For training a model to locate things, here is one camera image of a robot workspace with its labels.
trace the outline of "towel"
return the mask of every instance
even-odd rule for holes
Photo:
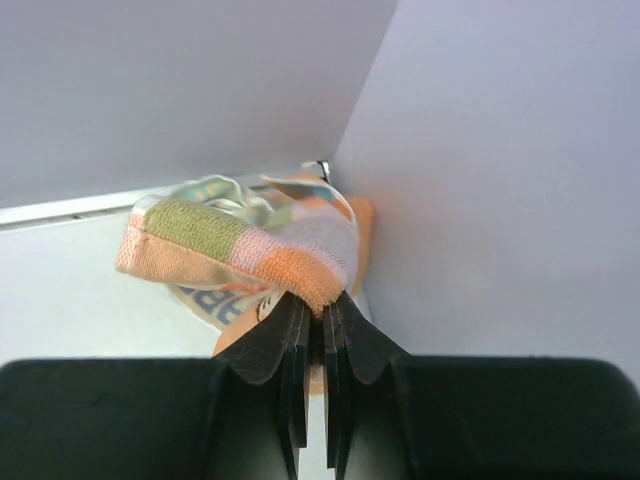
[[[286,291],[314,315],[366,271],[373,207],[324,180],[261,176],[255,189],[223,176],[137,202],[118,271],[165,283],[222,331],[214,354],[263,320]]]

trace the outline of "striped towel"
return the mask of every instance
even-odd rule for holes
[[[373,208],[322,179],[222,176],[190,182],[133,208],[117,269],[170,285],[223,331],[216,351],[266,317],[286,291],[319,316],[365,273]]]

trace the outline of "green stripe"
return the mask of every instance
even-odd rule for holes
[[[227,262],[238,237],[251,228],[228,213],[193,202],[166,199],[144,216],[152,235]]]

